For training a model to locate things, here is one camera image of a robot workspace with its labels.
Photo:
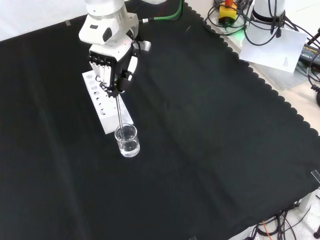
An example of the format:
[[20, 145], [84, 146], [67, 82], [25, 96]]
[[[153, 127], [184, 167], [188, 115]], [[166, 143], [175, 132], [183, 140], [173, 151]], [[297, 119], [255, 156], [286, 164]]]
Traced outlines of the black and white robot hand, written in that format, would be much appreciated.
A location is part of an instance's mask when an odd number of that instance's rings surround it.
[[88, 61], [96, 80], [109, 98], [116, 98], [131, 85], [140, 53], [151, 50], [151, 42], [125, 39], [113, 46], [92, 45]]

